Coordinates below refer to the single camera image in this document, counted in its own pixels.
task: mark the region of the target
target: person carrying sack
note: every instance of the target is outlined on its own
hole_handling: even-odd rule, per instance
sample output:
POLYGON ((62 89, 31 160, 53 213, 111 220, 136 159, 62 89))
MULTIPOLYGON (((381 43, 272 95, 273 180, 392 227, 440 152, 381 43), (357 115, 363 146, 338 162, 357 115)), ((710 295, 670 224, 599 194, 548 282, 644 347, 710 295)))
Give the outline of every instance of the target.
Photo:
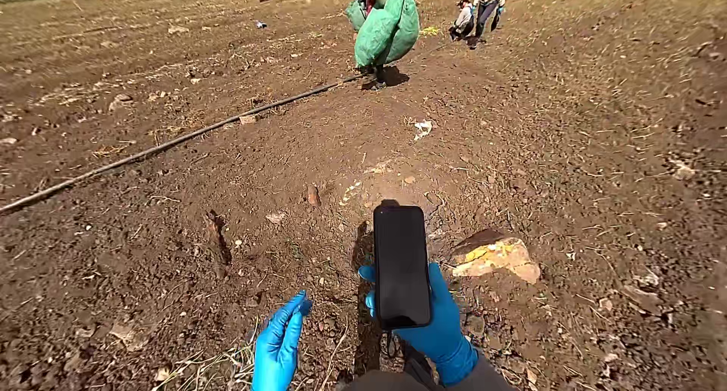
POLYGON ((470 49, 477 49, 477 43, 479 43, 482 34, 485 31, 487 18, 490 17, 495 9, 497 12, 490 30, 492 31, 496 27, 496 24, 499 22, 499 19, 504 12, 504 1, 505 0, 475 0, 474 5, 477 9, 477 28, 475 29, 475 35, 470 38, 470 49))

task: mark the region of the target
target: irrigation hose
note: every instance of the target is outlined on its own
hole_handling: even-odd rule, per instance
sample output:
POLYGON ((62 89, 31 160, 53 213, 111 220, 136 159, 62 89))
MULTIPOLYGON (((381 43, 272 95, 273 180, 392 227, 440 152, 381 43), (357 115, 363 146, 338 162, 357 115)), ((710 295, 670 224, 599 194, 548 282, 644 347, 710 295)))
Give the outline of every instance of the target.
POLYGON ((244 117, 246 115, 253 115, 255 113, 259 113, 259 112, 265 111, 267 109, 272 109, 272 108, 275 108, 277 106, 282 106, 283 104, 291 103, 291 102, 293 102, 295 100, 299 100, 301 98, 313 96, 314 94, 322 93, 323 91, 326 91, 328 89, 334 88, 336 86, 340 86, 343 83, 352 82, 353 80, 362 78, 363 76, 364 76, 363 74, 358 74, 358 75, 350 76, 349 78, 346 78, 346 79, 343 79, 343 80, 339 80, 339 81, 337 81, 335 83, 332 83, 332 84, 327 84, 325 86, 321 86, 321 87, 319 87, 317 89, 313 89, 313 90, 306 91, 305 93, 301 93, 301 94, 299 94, 297 96, 284 98, 282 100, 278 100, 278 101, 275 101, 273 103, 266 104, 265 106, 256 107, 256 108, 254 108, 252 110, 249 110, 249 111, 246 111, 244 113, 241 113, 241 114, 238 114, 238 115, 234 115, 234 116, 229 117, 229 118, 227 118, 225 120, 222 120, 222 121, 219 121, 219 122, 217 122, 215 124, 212 124, 211 126, 206 126, 204 128, 200 128, 199 130, 193 131, 193 132, 191 132, 189 134, 185 134, 183 136, 177 137, 176 139, 169 140, 168 142, 165 142, 164 144, 151 147, 148 150, 144 150, 144 151, 141 151, 140 153, 133 154, 133 155, 131 155, 129 157, 126 157, 126 158, 124 158, 122 160, 118 160, 115 163, 111 163, 111 164, 104 165, 103 167, 96 168, 95 170, 92 170, 92 171, 89 171, 87 173, 81 174, 81 175, 79 175, 79 176, 77 176, 75 178, 66 180, 64 182, 61 182, 60 184, 56 184, 56 185, 54 185, 52 187, 49 187, 49 188, 47 188, 45 190, 38 191, 35 194, 29 195, 29 196, 27 196, 25 198, 21 198, 21 199, 19 199, 17 201, 14 201, 13 203, 10 203, 10 204, 5 205, 2 208, 0 208, 0 213, 4 213, 4 212, 7 212, 9 210, 18 209, 18 208, 20 208, 22 206, 29 205, 29 204, 34 203, 35 201, 38 201, 38 200, 40 200, 42 198, 46 198, 46 197, 54 194, 55 192, 58 192, 58 191, 66 188, 66 187, 69 187, 70 185, 73 185, 76 182, 83 181, 84 179, 90 178, 90 177, 92 177, 94 175, 98 175, 98 174, 100 174, 102 172, 105 172, 105 171, 108 171, 108 170, 111 170, 111 169, 120 167, 120 166, 122 166, 124 164, 131 163, 132 161, 139 160, 139 159, 141 159, 141 158, 143 158, 143 157, 145 157, 147 155, 154 154, 154 153, 159 153, 160 151, 164 151, 164 150, 168 149, 170 146, 178 145, 179 143, 185 142, 188 139, 192 139, 193 137, 196 137, 196 136, 198 136, 200 134, 204 134, 207 131, 214 130, 215 128, 220 128, 220 127, 224 126, 225 124, 229 124, 229 123, 232 123, 234 121, 240 120, 240 117, 244 117))

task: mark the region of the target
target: jeans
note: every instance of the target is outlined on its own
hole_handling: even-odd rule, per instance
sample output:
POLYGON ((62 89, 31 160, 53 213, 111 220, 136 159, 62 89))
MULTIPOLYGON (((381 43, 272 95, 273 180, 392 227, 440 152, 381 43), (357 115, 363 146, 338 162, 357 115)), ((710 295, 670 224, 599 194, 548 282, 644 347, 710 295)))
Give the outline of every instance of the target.
POLYGON ((475 38, 479 39, 485 31, 485 24, 487 18, 490 17, 492 12, 497 9, 498 1, 493 0, 492 2, 481 3, 477 6, 477 29, 475 29, 475 38))

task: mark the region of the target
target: litter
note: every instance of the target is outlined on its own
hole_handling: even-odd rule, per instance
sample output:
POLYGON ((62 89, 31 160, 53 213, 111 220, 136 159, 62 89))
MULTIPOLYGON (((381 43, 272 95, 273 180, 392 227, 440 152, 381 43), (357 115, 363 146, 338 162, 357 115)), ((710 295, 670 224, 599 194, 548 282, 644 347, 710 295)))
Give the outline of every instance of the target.
POLYGON ((432 122, 429 120, 423 121, 422 123, 414 123, 413 126, 417 128, 417 135, 413 137, 415 142, 419 141, 422 137, 428 136, 432 132, 432 128, 434 128, 432 122))
POLYGON ((441 31, 442 31, 442 30, 441 30, 441 29, 439 29, 439 28, 438 28, 438 27, 436 27, 436 26, 429 26, 429 27, 425 27, 424 29, 422 29, 422 31, 421 31, 421 32, 419 32, 419 34, 420 34, 421 36, 436 36, 436 35, 438 35, 438 34, 439 34, 439 33, 440 33, 441 31))

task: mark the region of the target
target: glove on person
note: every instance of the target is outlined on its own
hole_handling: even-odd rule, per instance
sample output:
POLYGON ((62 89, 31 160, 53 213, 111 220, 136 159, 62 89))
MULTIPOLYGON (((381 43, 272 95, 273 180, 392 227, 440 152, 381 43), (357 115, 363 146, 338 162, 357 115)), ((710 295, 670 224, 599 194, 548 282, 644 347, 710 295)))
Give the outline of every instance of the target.
POLYGON ((255 342, 252 391, 286 391, 298 364, 298 340, 303 316, 311 303, 305 291, 293 296, 273 315, 255 342))
MULTIPOLYGON (((359 275, 374 282, 373 266, 362 266, 359 275)), ((477 365, 479 356, 459 328, 459 307, 454 303, 439 265, 429 264, 429 285, 432 293, 432 321, 425 327, 394 330, 394 334, 410 343, 437 366, 442 384, 456 385, 477 365)), ((374 316, 374 291, 366 296, 366 306, 374 316)))

